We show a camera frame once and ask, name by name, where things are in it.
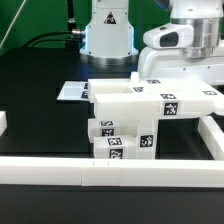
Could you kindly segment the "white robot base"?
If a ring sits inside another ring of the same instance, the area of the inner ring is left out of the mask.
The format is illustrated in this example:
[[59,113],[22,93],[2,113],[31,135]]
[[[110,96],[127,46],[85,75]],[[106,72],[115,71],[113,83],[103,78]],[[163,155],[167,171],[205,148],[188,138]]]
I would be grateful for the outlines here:
[[83,60],[101,65],[132,63],[138,57],[129,0],[92,0],[92,18],[85,28]]

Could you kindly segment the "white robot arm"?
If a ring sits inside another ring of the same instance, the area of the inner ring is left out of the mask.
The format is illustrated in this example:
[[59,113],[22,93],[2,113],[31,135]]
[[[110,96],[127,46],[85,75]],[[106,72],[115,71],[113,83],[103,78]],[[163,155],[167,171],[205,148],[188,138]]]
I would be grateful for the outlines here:
[[155,0],[170,22],[143,35],[142,78],[188,78],[224,85],[224,0]]

